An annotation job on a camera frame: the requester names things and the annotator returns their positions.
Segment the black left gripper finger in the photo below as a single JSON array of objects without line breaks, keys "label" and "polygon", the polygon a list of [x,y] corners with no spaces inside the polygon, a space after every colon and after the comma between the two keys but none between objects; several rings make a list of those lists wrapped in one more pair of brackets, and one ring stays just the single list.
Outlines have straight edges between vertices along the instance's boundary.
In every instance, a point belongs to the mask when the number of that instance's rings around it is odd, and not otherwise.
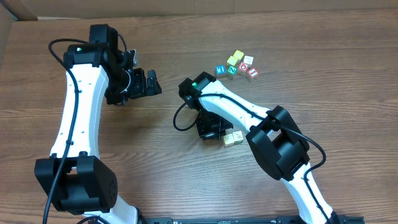
[{"label": "black left gripper finger", "polygon": [[120,93],[107,94],[107,104],[108,105],[122,106],[122,105],[125,105],[125,103],[126,103],[126,99],[122,94],[120,94]]},{"label": "black left gripper finger", "polygon": [[149,70],[147,72],[147,96],[154,96],[162,93],[161,86],[157,80],[156,72]]}]

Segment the yellow G letter block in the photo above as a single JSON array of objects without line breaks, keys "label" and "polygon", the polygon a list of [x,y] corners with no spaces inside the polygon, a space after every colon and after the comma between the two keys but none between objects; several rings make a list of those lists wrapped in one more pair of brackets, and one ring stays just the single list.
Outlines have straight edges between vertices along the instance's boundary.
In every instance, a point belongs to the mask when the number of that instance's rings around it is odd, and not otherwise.
[{"label": "yellow G letter block", "polygon": [[233,134],[226,134],[223,136],[223,144],[225,147],[233,146],[234,142],[235,140]]}]

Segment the yellow S letter block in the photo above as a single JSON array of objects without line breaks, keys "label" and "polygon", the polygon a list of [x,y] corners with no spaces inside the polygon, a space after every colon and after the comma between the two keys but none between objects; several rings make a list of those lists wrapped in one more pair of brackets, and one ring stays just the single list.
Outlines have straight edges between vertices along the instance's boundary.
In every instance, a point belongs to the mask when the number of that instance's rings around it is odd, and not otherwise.
[{"label": "yellow S letter block", "polygon": [[232,133],[233,135],[233,139],[234,139],[234,143],[235,144],[240,144],[244,141],[244,136],[243,133],[241,131],[235,131]]}]

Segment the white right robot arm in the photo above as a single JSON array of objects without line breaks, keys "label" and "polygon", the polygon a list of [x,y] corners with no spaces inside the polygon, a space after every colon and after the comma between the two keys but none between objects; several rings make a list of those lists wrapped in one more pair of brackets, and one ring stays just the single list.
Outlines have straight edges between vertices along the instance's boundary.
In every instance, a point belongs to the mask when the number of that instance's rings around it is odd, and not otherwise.
[{"label": "white right robot arm", "polygon": [[283,181],[303,222],[339,223],[312,175],[326,160],[311,165],[310,146],[321,153],[324,150],[302,134],[286,109],[276,106],[270,110],[250,103],[206,72],[194,80],[186,78],[179,84],[178,94],[185,105],[201,115],[217,115],[245,133],[256,162],[273,179]]}]

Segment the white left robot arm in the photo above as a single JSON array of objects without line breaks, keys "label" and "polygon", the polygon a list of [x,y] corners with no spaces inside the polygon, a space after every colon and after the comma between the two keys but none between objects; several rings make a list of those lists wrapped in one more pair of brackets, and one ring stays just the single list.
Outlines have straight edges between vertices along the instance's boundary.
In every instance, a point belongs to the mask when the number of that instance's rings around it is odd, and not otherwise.
[{"label": "white left robot arm", "polygon": [[70,39],[58,62],[67,92],[60,129],[50,155],[35,162],[34,174],[49,210],[79,215],[88,223],[144,223],[138,208],[118,193],[116,174],[100,159],[98,132],[103,103],[154,96],[162,89],[155,71],[137,66],[137,52],[107,24],[90,27],[88,40]]}]

